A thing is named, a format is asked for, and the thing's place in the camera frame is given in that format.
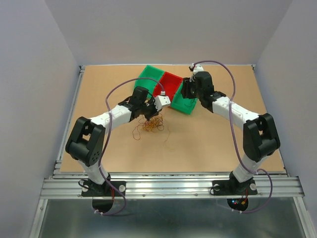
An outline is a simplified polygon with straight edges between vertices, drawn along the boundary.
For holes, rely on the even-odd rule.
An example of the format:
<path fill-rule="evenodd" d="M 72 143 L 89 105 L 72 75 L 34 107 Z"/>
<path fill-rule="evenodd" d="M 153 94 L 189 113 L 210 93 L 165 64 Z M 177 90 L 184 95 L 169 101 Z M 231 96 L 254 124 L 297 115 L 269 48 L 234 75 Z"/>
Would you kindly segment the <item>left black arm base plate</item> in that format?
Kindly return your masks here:
<path fill-rule="evenodd" d="M 78 185 L 81 187 L 81 196 L 82 197 L 112 197 L 121 196 L 121 192 L 125 195 L 126 182 L 125 181 L 112 181 L 112 188 L 107 182 L 103 184 L 96 184 L 90 179 L 81 179 L 78 181 Z"/>

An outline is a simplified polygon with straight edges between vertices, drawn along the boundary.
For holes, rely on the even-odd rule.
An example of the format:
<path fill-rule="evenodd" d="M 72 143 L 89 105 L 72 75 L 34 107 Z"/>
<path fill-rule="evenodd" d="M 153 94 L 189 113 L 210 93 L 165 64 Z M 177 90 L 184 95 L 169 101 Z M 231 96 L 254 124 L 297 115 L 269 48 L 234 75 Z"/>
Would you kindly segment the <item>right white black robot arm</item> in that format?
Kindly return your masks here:
<path fill-rule="evenodd" d="M 272 115 L 251 112 L 234 103 L 224 93 L 216 91 L 212 76 L 201 71 L 185 77 L 181 88 L 185 99 L 198 99 L 208 111 L 229 120 L 231 130 L 237 126 L 243 132 L 244 155 L 239 155 L 239 165 L 229 179 L 213 182 L 212 195 L 241 195 L 245 190 L 256 194 L 253 176 L 262 162 L 280 147 L 280 140 Z"/>

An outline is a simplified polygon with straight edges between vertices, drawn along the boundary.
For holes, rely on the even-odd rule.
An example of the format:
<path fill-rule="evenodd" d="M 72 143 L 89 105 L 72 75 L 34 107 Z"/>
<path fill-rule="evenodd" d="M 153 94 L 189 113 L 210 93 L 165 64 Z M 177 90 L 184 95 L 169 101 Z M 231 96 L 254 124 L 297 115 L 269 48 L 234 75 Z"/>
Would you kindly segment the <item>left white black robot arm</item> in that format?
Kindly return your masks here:
<path fill-rule="evenodd" d="M 110 174 L 101 165 L 104 139 L 116 127 L 139 116 L 147 120 L 157 116 L 170 100 L 164 94 L 149 95 L 148 89 L 137 86 L 131 96 L 113 109 L 93 118 L 79 117 L 70 133 L 65 151 L 83 167 L 88 179 L 79 181 L 82 196 L 111 196 Z"/>

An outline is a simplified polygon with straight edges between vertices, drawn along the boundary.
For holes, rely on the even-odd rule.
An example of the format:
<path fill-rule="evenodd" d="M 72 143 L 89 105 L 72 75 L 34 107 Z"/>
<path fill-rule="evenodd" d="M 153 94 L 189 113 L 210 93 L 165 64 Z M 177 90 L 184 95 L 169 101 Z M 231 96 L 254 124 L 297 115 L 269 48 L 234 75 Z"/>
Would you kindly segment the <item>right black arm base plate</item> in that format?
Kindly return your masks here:
<path fill-rule="evenodd" d="M 214 180 L 210 188 L 210 194 L 215 196 L 242 196 L 257 195 L 258 191 L 253 179 L 243 183 L 225 179 Z"/>

